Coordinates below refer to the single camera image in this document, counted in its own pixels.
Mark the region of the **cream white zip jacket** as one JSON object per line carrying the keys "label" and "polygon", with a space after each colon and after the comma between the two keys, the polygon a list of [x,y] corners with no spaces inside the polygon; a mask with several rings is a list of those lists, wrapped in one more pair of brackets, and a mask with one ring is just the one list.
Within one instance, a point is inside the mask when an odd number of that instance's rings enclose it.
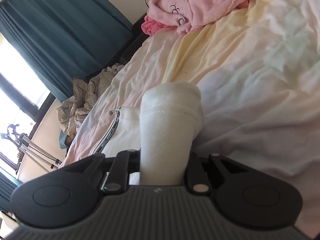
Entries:
{"label": "cream white zip jacket", "polygon": [[179,185],[193,140],[204,123],[201,92],[188,82],[164,83],[146,91],[140,107],[118,107],[91,153],[105,157],[140,151],[140,185]]}

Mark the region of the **teal cushion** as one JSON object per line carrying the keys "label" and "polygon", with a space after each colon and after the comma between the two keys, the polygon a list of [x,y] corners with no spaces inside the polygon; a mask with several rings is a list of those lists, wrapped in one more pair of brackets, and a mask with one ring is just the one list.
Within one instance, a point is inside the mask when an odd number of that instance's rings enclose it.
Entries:
{"label": "teal cushion", "polygon": [[68,152],[70,145],[72,141],[74,140],[75,135],[67,135],[63,133],[63,131],[60,132],[59,135],[59,146],[62,150],[66,150]]}

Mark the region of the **beige quilted blanket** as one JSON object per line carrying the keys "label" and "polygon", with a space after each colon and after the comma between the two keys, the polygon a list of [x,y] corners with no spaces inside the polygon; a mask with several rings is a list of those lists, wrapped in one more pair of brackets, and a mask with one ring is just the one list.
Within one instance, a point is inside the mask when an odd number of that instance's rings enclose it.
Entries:
{"label": "beige quilted blanket", "polygon": [[97,100],[111,85],[113,78],[124,65],[116,63],[92,77],[88,82],[79,77],[73,79],[73,95],[57,108],[58,123],[68,136],[76,135]]}

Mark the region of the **garment steamer stand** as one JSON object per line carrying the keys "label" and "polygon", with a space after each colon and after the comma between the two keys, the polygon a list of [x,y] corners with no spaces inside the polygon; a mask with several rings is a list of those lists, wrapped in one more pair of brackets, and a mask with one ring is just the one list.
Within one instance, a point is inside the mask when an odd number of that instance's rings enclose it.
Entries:
{"label": "garment steamer stand", "polygon": [[7,127],[7,132],[1,133],[2,139],[10,141],[16,146],[18,150],[17,163],[11,161],[3,153],[1,153],[1,160],[11,168],[13,168],[16,173],[20,168],[25,155],[46,173],[49,173],[51,170],[57,170],[58,167],[62,164],[62,161],[32,142],[27,134],[18,133],[16,131],[16,128],[18,126],[19,124],[10,124]]}

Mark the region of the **left teal curtain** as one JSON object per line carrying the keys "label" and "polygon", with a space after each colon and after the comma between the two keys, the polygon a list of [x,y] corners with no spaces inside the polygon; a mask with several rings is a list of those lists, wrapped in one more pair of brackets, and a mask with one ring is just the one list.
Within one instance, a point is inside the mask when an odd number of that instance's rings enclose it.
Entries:
{"label": "left teal curtain", "polygon": [[0,207],[1,211],[8,213],[10,209],[10,197],[18,186],[22,183],[8,174],[3,168],[0,171]]}

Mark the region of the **teal curtain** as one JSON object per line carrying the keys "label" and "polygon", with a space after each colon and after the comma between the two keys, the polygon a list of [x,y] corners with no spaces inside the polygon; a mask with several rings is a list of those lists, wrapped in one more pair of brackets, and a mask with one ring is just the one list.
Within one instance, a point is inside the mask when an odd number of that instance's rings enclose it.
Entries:
{"label": "teal curtain", "polygon": [[8,174],[3,168],[0,171],[0,207],[1,211],[8,213],[10,209],[10,197],[18,186],[22,183]]}
{"label": "teal curtain", "polygon": [[104,68],[132,38],[108,0],[3,0],[1,33],[59,101],[72,81]]}

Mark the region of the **dark framed window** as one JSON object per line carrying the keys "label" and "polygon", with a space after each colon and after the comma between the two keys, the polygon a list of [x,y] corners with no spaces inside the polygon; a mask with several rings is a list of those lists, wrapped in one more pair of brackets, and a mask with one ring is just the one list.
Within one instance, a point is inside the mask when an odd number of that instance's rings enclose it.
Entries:
{"label": "dark framed window", "polygon": [[24,153],[20,137],[33,137],[55,97],[1,35],[1,167],[16,175]]}

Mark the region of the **pastel bed sheet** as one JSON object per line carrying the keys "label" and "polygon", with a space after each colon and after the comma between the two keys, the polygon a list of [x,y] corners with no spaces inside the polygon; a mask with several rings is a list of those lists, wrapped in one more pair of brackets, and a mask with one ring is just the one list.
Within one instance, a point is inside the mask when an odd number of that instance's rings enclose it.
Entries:
{"label": "pastel bed sheet", "polygon": [[89,156],[110,126],[109,111],[139,107],[162,82],[201,91],[201,155],[220,153],[280,178],[303,197],[297,227],[319,234],[319,0],[251,0],[181,36],[148,38],[114,77],[73,140],[63,165]]}

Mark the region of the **black sofa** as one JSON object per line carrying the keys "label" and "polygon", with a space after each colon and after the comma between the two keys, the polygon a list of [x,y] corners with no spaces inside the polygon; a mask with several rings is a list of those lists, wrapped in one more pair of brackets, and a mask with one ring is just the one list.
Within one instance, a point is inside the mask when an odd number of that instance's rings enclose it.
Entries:
{"label": "black sofa", "polygon": [[111,63],[124,63],[121,59],[125,51],[135,52],[138,44],[135,42],[146,40],[141,29],[144,16],[135,24],[115,7],[104,10],[102,15],[95,13],[94,18],[86,22],[86,29],[81,33],[79,43],[87,51],[88,57],[84,63],[84,73],[81,74],[86,81],[102,68]]}

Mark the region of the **right teal curtain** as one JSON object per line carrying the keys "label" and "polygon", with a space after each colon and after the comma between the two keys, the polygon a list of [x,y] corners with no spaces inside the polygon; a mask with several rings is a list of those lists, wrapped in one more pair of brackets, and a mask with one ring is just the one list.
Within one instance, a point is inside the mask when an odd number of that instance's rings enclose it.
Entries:
{"label": "right teal curtain", "polygon": [[3,0],[1,33],[59,101],[72,81],[104,68],[132,38],[108,0]]}

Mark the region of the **pink fleece garment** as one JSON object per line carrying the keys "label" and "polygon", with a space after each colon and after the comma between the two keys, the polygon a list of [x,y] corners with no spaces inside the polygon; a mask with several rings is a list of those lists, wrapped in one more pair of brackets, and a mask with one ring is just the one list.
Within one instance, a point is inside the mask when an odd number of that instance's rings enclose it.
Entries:
{"label": "pink fleece garment", "polygon": [[184,35],[248,4],[249,0],[149,0],[142,31],[152,36],[163,28],[175,27]]}

